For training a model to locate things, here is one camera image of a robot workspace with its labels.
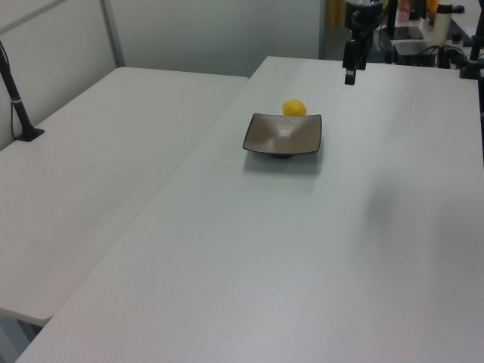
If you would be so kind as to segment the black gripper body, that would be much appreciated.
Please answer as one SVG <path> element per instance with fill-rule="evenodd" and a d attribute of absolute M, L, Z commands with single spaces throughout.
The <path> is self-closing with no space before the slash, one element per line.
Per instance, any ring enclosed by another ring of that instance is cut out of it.
<path fill-rule="evenodd" d="M 347 5 L 346 27 L 351 32 L 351 39 L 373 32 L 380 24 L 381 5 Z"/>

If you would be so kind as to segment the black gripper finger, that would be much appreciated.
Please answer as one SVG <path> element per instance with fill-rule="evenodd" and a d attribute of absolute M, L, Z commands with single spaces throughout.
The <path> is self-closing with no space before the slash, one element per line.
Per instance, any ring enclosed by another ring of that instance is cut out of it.
<path fill-rule="evenodd" d="M 369 32 L 361 33 L 358 40 L 357 70 L 365 70 L 369 52 Z"/>
<path fill-rule="evenodd" d="M 345 43 L 343 53 L 343 68 L 345 69 L 345 84 L 355 84 L 355 73 L 357 65 L 357 42 L 355 40 L 348 40 Z"/>

